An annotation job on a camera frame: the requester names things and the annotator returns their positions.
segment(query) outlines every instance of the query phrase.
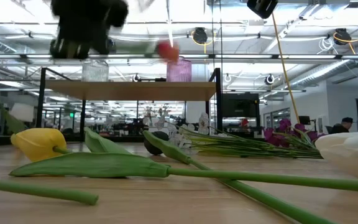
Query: wooden shelf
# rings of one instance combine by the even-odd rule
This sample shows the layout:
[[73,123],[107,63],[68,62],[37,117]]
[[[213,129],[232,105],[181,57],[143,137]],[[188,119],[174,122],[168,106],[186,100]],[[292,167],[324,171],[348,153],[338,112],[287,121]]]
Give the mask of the wooden shelf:
[[46,88],[81,100],[208,101],[213,82],[81,82],[49,80]]

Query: ceiling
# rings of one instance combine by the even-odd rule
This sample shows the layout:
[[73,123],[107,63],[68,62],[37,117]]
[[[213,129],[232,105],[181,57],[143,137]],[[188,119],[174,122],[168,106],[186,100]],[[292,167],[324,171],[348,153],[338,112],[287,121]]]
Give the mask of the ceiling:
[[[121,29],[110,30],[116,41],[117,52],[127,53],[128,47],[139,46],[152,52],[157,40],[169,39],[181,54],[278,54],[272,17],[261,19],[247,8],[245,1],[222,0],[211,4],[211,0],[127,0],[129,15],[127,24]],[[334,45],[332,35],[336,28],[346,28],[353,39],[358,39],[358,5],[350,0],[327,0],[327,5],[309,6],[309,1],[279,1],[275,10],[277,30],[281,37],[284,54],[324,55],[351,54],[348,45]],[[0,44],[14,49],[15,54],[48,54],[50,40],[56,36],[58,18],[50,12],[48,0],[0,0]],[[196,27],[204,27],[208,35],[206,46],[197,45],[191,38]],[[358,41],[353,43],[358,48]],[[205,64],[213,70],[211,59],[194,59],[193,63]],[[157,58],[109,59],[109,78],[115,82],[132,80],[136,73],[147,78],[166,77],[167,66]],[[286,64],[290,80],[302,75],[327,60],[303,60]],[[81,63],[68,61],[34,60],[32,65],[17,60],[0,59],[4,67],[17,75],[32,74],[39,77],[39,68],[50,66],[52,70],[70,78],[81,78]],[[264,78],[270,74],[275,82],[282,83],[281,61],[215,60],[215,67],[222,67],[223,74],[230,76],[224,88],[268,89]],[[13,77],[5,71],[6,78]],[[358,85],[358,78],[346,85]]]

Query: green stem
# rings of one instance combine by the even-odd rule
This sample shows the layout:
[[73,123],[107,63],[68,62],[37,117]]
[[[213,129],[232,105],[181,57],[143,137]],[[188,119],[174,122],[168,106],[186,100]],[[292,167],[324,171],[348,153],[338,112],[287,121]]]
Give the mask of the green stem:
[[18,184],[0,180],[0,190],[12,193],[35,195],[39,197],[57,198],[62,200],[71,200],[88,205],[95,205],[99,199],[98,195],[77,190],[65,190],[39,187],[37,185]]
[[62,148],[60,148],[58,146],[53,147],[53,151],[61,153],[61,154],[69,154],[69,153],[71,153],[70,151],[67,151],[67,149],[62,149]]
[[[201,169],[201,170],[211,170],[209,167],[206,167],[202,165],[200,162],[190,159],[190,164],[193,164],[195,167]],[[242,182],[236,181],[236,180],[227,180],[227,179],[218,179],[221,183],[229,186],[230,188],[237,190],[241,192],[242,194],[253,198],[260,203],[263,203],[267,205],[268,207],[281,212],[282,214],[300,222],[303,224],[334,224],[333,222],[321,218],[317,215],[314,215],[310,212],[307,212],[306,210],[303,210],[302,208],[298,208],[294,205],[291,205],[289,203],[286,203],[268,193],[265,193],[261,190],[258,190],[254,187],[251,187],[249,185],[243,184]]]
[[169,174],[184,175],[191,177],[210,177],[224,178],[231,180],[248,180],[275,184],[290,184],[308,187],[323,187],[329,189],[355,190],[358,191],[358,180],[340,180],[340,179],[324,179],[312,177],[297,177],[289,175],[276,174],[255,174],[249,172],[232,172],[232,171],[206,171],[191,169],[169,168]]

